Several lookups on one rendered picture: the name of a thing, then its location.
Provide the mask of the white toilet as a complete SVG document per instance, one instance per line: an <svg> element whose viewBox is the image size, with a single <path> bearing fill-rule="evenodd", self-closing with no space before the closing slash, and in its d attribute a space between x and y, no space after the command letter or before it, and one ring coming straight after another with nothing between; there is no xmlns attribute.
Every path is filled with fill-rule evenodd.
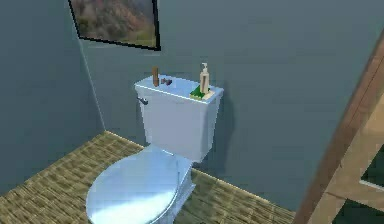
<svg viewBox="0 0 384 224"><path fill-rule="evenodd" d="M189 94L197 82L161 78L172 83L155 87L147 77L134 84L148 145L94 180L86 197L92 224L173 224L195 188L192 166L212 148L224 90L212 86L212 97L196 100Z"/></svg>

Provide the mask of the green and yellow sponge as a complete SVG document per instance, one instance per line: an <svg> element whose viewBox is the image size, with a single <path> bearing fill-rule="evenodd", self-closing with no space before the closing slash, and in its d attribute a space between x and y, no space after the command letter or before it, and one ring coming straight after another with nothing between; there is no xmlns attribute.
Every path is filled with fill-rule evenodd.
<svg viewBox="0 0 384 224"><path fill-rule="evenodd" d="M196 100L208 100L214 95L214 91L208 89L207 93L202 93L200 87L197 86L193 91L190 92L189 97Z"/></svg>

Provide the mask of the cream soap dispenser bottle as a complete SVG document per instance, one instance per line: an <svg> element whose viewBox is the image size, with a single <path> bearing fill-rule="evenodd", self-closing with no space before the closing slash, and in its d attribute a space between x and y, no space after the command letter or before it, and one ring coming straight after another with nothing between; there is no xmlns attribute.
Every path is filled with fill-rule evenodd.
<svg viewBox="0 0 384 224"><path fill-rule="evenodd" d="M203 63L203 69L200 73L200 91L204 94L209 92L209 72L208 72L208 64Z"/></svg>

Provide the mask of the black framed landscape picture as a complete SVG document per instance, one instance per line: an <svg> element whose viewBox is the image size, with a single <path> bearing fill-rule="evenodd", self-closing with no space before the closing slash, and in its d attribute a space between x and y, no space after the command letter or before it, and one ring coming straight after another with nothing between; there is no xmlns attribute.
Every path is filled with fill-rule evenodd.
<svg viewBox="0 0 384 224"><path fill-rule="evenodd" d="M67 0L82 40L160 51L158 0Z"/></svg>

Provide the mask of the wooden room door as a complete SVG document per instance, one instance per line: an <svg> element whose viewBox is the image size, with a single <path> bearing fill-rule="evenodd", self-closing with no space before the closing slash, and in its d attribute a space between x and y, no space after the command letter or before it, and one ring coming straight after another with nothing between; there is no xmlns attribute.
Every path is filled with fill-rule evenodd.
<svg viewBox="0 0 384 224"><path fill-rule="evenodd" d="M347 201L384 212L384 187L361 177L384 147L384 29L292 224L331 224Z"/></svg>

